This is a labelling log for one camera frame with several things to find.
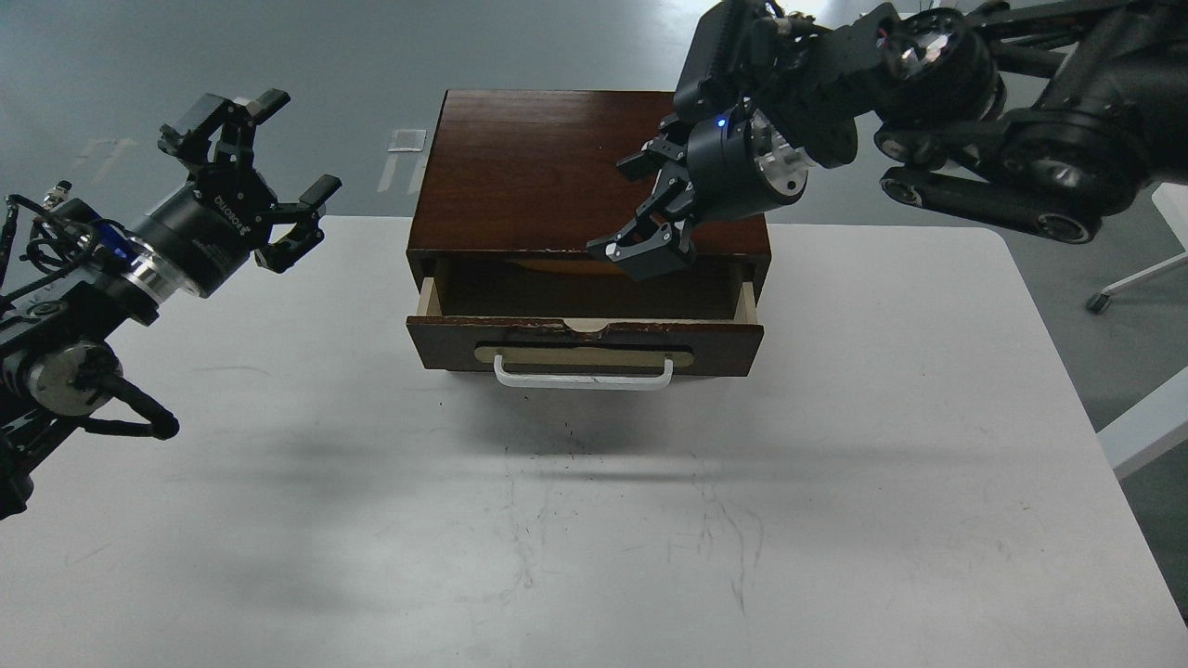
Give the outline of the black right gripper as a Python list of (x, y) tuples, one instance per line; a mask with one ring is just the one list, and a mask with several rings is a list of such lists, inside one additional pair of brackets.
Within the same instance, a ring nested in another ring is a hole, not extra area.
[(590, 257), (614, 263), (637, 282), (696, 261), (687, 212), (691, 195), (697, 220), (718, 223), (797, 203), (807, 187), (805, 152), (791, 147), (759, 109), (729, 111), (694, 127), (665, 116), (653, 139), (617, 160), (628, 182), (666, 169), (669, 179), (680, 181), (658, 182), (620, 231), (587, 241)]

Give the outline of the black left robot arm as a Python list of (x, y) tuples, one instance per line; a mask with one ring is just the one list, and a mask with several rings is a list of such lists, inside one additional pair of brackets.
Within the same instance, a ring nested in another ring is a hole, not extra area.
[(324, 174), (283, 203), (253, 164), (255, 131), (289, 102), (279, 89), (254, 100), (207, 94), (164, 125), (162, 152), (187, 181), (135, 223), (97, 214), (67, 181), (42, 202), (5, 198), (4, 263), (30, 212), (23, 261), (39, 277), (4, 288), (4, 517), (26, 510), (33, 471), (72, 431), (178, 434), (173, 414), (124, 376), (110, 333), (154, 322), (178, 291), (206, 300), (249, 259), (282, 275), (324, 239), (320, 220), (339, 177)]

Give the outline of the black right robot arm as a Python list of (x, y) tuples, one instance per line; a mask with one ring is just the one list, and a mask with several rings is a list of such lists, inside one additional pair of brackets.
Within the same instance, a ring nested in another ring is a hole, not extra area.
[(1183, 1), (1005, 1), (841, 27), (773, 1), (701, 15), (674, 111), (618, 163), (655, 178), (636, 215), (587, 245), (636, 281), (695, 261), (704, 223), (802, 198), (810, 168), (857, 159), (880, 119), (895, 202), (1064, 244), (1094, 240), (1154, 183), (1184, 183)]

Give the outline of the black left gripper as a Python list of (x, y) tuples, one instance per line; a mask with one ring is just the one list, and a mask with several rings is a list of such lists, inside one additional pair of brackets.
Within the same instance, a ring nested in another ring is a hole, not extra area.
[[(179, 160), (189, 182), (129, 231), (173, 263), (187, 291), (201, 300), (225, 285), (253, 248), (255, 265), (284, 275), (324, 239), (320, 220), (342, 181), (323, 174), (297, 202), (278, 203), (254, 168), (255, 131), (290, 101), (274, 88), (246, 102), (204, 94), (179, 122), (162, 125), (158, 149)], [(291, 228), (271, 242), (276, 225)]]

